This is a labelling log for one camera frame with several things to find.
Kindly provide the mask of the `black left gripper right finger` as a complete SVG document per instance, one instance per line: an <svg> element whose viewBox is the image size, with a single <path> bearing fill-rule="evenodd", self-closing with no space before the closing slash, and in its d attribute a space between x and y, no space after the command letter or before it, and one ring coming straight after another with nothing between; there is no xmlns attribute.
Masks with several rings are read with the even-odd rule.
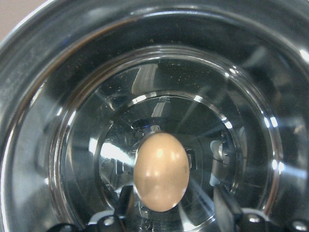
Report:
<svg viewBox="0 0 309 232"><path fill-rule="evenodd" d="M237 232L237 223L243 216L242 209L237 201L225 186L214 186L213 200L215 217L220 231Z"/></svg>

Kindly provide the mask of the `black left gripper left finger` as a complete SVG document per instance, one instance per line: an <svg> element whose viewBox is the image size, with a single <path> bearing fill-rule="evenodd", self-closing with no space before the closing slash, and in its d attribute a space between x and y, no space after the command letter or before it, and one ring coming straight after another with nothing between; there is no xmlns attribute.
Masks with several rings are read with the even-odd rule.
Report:
<svg viewBox="0 0 309 232"><path fill-rule="evenodd" d="M123 186L115 206L114 215L118 218L126 218L133 211L134 202L133 186Z"/></svg>

